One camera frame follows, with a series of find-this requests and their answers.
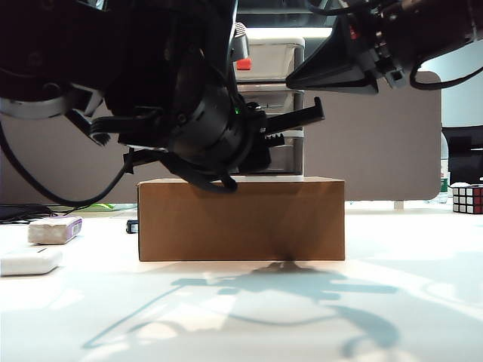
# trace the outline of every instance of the white table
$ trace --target white table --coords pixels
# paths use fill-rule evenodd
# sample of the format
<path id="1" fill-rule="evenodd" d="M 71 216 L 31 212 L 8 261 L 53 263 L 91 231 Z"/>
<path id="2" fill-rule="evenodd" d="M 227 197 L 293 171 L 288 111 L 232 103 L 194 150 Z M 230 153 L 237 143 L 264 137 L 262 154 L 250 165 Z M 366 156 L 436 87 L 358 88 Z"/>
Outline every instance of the white table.
<path id="1" fill-rule="evenodd" d="M 132 213 L 82 216 L 61 267 L 0 278 L 2 362 L 483 360 L 483 216 L 347 205 L 348 259 L 296 265 L 139 262 Z"/>

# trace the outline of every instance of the white eraser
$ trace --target white eraser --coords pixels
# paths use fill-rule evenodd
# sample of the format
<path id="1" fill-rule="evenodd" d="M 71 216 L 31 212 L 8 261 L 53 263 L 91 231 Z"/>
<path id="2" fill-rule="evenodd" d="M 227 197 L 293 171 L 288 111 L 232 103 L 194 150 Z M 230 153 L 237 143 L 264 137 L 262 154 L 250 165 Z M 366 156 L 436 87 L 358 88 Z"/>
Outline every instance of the white eraser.
<path id="1" fill-rule="evenodd" d="M 46 274 L 56 268 L 61 261 L 62 253 L 59 250 L 29 247 L 0 256 L 0 274 L 2 276 Z"/>
<path id="2" fill-rule="evenodd" d="M 65 244 L 74 238 L 82 227 L 78 216 L 55 216 L 32 221 L 29 224 L 29 243 Z"/>

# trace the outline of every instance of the gray wall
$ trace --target gray wall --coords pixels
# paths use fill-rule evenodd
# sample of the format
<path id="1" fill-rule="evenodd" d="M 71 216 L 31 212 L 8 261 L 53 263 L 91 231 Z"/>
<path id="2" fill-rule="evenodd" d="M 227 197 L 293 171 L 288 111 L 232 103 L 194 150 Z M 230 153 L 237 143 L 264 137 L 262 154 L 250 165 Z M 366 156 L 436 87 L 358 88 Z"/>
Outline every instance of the gray wall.
<path id="1" fill-rule="evenodd" d="M 459 78 L 483 66 L 483 41 L 430 60 L 424 69 L 437 73 L 442 81 Z M 483 73 L 442 91 L 442 121 L 446 127 L 483 124 Z"/>

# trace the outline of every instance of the white drawer unit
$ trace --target white drawer unit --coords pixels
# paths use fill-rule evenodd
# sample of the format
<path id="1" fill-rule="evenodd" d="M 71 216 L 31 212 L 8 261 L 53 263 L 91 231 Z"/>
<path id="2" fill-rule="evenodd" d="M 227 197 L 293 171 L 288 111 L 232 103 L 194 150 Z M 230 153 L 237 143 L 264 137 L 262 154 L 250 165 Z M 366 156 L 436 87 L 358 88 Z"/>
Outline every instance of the white drawer unit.
<path id="1" fill-rule="evenodd" d="M 247 29 L 251 68 L 237 70 L 238 83 L 285 82 L 287 75 L 303 62 L 302 37 L 281 37 L 262 29 Z"/>

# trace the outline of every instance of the cardboard box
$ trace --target cardboard box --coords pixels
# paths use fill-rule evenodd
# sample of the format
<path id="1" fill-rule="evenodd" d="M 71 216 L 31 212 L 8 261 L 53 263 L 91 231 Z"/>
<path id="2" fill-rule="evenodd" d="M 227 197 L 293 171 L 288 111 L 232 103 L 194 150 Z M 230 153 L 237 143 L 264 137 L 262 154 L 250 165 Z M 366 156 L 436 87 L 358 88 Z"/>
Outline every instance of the cardboard box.
<path id="1" fill-rule="evenodd" d="M 138 185 L 139 257 L 344 260 L 344 181 L 239 177 L 230 195 L 179 179 Z"/>

